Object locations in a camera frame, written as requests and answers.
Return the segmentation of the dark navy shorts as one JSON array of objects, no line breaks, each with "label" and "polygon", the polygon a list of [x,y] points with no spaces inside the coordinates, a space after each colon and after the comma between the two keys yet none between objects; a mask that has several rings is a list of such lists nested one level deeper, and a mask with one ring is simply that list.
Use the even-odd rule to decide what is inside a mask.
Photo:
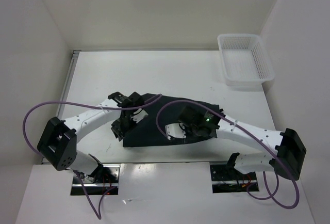
[{"label": "dark navy shorts", "polygon": [[[211,139],[196,137],[191,134],[187,128],[178,121],[178,116],[186,106],[195,108],[202,113],[208,111],[205,109],[205,107],[207,107],[211,109],[212,112],[225,117],[223,109],[221,109],[219,105],[206,102],[198,101],[200,105],[203,105],[203,107],[201,107],[188,103],[188,101],[189,99],[164,95],[156,103],[146,107],[144,110],[148,113],[148,116],[137,123],[137,126],[125,135],[123,139],[123,147],[133,148],[187,145]],[[181,126],[185,128],[187,136],[185,139],[172,138],[169,140],[165,136],[165,126],[172,123],[180,123]]]}]

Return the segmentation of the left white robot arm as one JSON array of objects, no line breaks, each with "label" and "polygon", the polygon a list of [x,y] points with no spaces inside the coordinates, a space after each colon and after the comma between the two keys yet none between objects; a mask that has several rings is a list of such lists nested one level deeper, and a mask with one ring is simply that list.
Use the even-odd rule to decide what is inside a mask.
[{"label": "left white robot arm", "polygon": [[99,182],[109,170],[93,155],[78,151],[77,144],[106,123],[118,140],[137,126],[148,113],[142,108],[143,98],[134,92],[124,96],[115,92],[99,104],[75,117],[51,118],[37,145],[38,151],[58,171],[69,169],[83,174],[90,182]]}]

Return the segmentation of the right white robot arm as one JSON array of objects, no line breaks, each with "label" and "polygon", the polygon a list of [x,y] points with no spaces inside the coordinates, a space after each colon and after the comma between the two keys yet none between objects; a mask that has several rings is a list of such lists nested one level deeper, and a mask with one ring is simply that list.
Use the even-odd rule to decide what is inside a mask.
[{"label": "right white robot arm", "polygon": [[228,139],[258,150],[254,154],[233,153],[226,166],[231,179],[257,171],[273,171],[278,176],[297,181],[300,178],[306,148],[298,133],[262,129],[215,111],[201,111],[187,106],[178,116],[194,138]]}]

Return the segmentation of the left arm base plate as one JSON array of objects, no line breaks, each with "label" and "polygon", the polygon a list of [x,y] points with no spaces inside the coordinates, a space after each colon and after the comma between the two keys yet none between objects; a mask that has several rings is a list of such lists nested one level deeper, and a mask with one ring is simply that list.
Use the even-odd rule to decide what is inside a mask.
[{"label": "left arm base plate", "polygon": [[119,192],[119,164],[105,164],[104,169],[96,178],[90,177],[82,172],[73,175],[71,196],[83,196],[83,182],[86,192],[90,196],[101,196],[106,193],[108,196],[118,195]]}]

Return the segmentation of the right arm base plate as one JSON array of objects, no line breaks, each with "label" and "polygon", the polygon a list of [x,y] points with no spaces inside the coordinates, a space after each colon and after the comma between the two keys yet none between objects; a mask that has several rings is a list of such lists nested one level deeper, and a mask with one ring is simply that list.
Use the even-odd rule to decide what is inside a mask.
[{"label": "right arm base plate", "polygon": [[242,174],[227,168],[225,163],[210,163],[211,185],[214,194],[259,191],[256,173]]}]

